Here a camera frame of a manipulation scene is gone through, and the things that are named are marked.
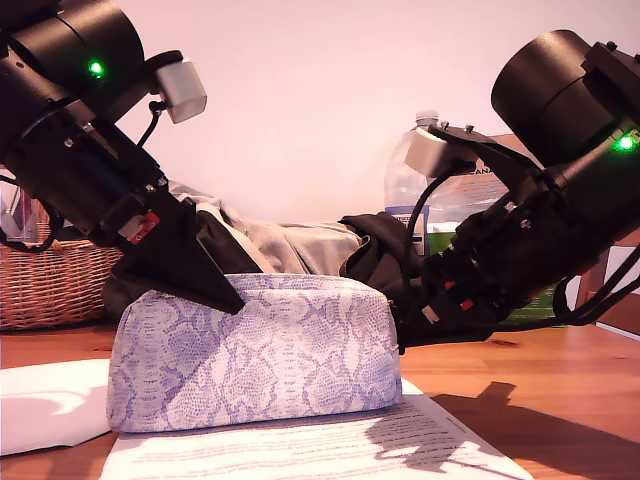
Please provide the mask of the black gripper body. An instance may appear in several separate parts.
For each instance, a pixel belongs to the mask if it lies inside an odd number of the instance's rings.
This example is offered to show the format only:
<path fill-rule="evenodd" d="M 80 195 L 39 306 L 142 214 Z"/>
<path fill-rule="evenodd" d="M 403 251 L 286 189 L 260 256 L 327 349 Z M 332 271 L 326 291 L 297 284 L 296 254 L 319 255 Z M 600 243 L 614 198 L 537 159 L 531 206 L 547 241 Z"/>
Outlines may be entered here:
<path fill-rule="evenodd" d="M 80 100 L 3 99 L 2 161 L 99 246 L 151 248 L 168 238 L 157 162 Z"/>
<path fill-rule="evenodd" d="M 586 189 L 539 183 L 509 210 L 515 199 L 511 192 L 465 220 L 442 254 L 442 283 L 457 282 L 464 310 L 492 304 L 505 319 L 605 248 L 605 212 Z"/>

